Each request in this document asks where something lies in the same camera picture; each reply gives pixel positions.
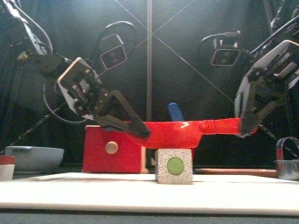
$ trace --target blue object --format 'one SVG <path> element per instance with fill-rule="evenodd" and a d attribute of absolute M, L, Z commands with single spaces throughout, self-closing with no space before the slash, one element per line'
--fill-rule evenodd
<path fill-rule="evenodd" d="M 183 112 L 180 110 L 179 105 L 175 102 L 171 102 L 168 104 L 168 112 L 170 112 L 170 115 L 171 115 L 171 118 L 172 118 L 174 122 L 182 122 L 184 120 L 183 119 Z"/>

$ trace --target speckled block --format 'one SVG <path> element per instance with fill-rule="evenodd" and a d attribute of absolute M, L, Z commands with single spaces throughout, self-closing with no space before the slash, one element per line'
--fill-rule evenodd
<path fill-rule="evenodd" d="M 159 184 L 192 184 L 192 151 L 159 149 L 155 153 L 155 178 Z"/>

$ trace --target green circle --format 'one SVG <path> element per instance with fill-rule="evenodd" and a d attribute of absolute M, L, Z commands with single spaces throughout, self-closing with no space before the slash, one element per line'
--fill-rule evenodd
<path fill-rule="evenodd" d="M 167 170 L 172 175 L 180 175 L 184 170 L 184 164 L 180 158 L 172 157 L 167 162 Z"/>

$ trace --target black backdrop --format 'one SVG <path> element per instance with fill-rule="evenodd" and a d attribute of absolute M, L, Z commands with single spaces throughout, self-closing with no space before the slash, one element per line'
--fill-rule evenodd
<path fill-rule="evenodd" d="M 71 60 L 88 58 L 104 27 L 128 21 L 138 30 L 139 47 L 128 61 L 102 75 L 107 89 L 118 89 L 136 113 L 146 119 L 147 82 L 147 1 L 146 0 L 22 0 L 23 10 L 47 31 L 54 51 Z M 269 37 L 263 1 L 255 0 L 154 0 L 154 99 L 152 120 L 170 121 L 170 102 L 178 102 L 186 120 L 220 119 L 234 116 L 234 98 L 246 69 L 216 68 L 200 61 L 200 40 L 220 32 L 242 32 L 241 43 L 253 50 Z M 31 70 L 16 71 L 16 52 L 2 33 L 2 148 L 4 148 L 48 114 L 43 106 L 43 78 Z M 50 87 L 51 106 L 63 100 Z M 60 115 L 79 120 L 67 107 Z M 52 117 L 16 145 L 66 149 L 64 163 L 82 163 L 84 125 L 71 126 Z M 279 108 L 265 125 L 277 137 L 290 134 L 286 113 Z M 247 137 L 204 136 L 196 149 L 196 165 L 273 166 L 275 140 L 263 131 Z"/>

